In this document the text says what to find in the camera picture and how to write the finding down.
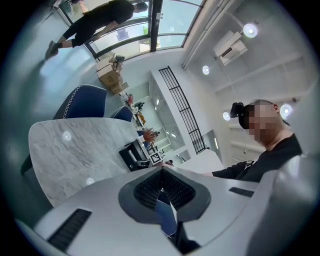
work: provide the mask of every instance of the man in black shirt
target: man in black shirt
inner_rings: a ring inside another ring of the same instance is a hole
[[[131,4],[126,0],[113,0],[102,4],[83,14],[83,17],[73,23],[57,43],[51,41],[45,53],[45,59],[58,54],[60,48],[81,46],[90,40],[96,30],[105,26],[92,40],[99,39],[109,30],[131,19],[134,13],[144,12],[148,9],[145,2]],[[67,40],[75,34],[75,39]]]
[[[207,176],[260,182],[264,173],[279,169],[289,159],[301,155],[295,134],[280,116],[280,108],[266,100],[257,100],[246,108],[244,122],[254,140],[265,151],[254,161],[239,162],[223,170],[205,173]]]

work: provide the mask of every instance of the stack of cardboard boxes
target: stack of cardboard boxes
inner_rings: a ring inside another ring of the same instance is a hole
[[[122,65],[122,63],[116,63],[114,57],[104,59],[96,64],[98,78],[114,94],[118,94],[129,87],[126,82],[123,83],[123,79],[120,75]]]

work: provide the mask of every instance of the chair leg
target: chair leg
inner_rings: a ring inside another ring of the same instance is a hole
[[[28,171],[29,169],[31,169],[33,167],[32,162],[31,162],[31,157],[30,154],[26,157],[26,159],[24,160],[23,164],[21,165],[21,169],[20,172],[22,175],[25,174],[26,171]]]

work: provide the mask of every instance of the black t-shirt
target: black t-shirt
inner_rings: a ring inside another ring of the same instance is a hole
[[[131,19],[134,10],[132,3],[127,0],[113,0],[106,5],[88,11],[84,16],[92,27],[99,29],[113,21],[121,24]]]
[[[264,173],[279,169],[289,159],[301,154],[302,150],[293,134],[281,140],[272,150],[264,151],[255,162],[239,162],[226,169],[214,171],[212,174],[219,178],[260,182]]]

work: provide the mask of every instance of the shoe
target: shoe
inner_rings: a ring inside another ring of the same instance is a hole
[[[51,41],[51,42],[49,43],[48,49],[47,49],[46,52],[45,52],[45,56],[44,56],[45,60],[48,60],[48,59],[50,59],[51,57],[53,57],[53,56],[55,56],[55,55],[58,54],[59,50],[57,50],[57,51],[55,51],[55,52],[52,52],[54,46],[55,46],[55,42],[54,42],[54,41]]]

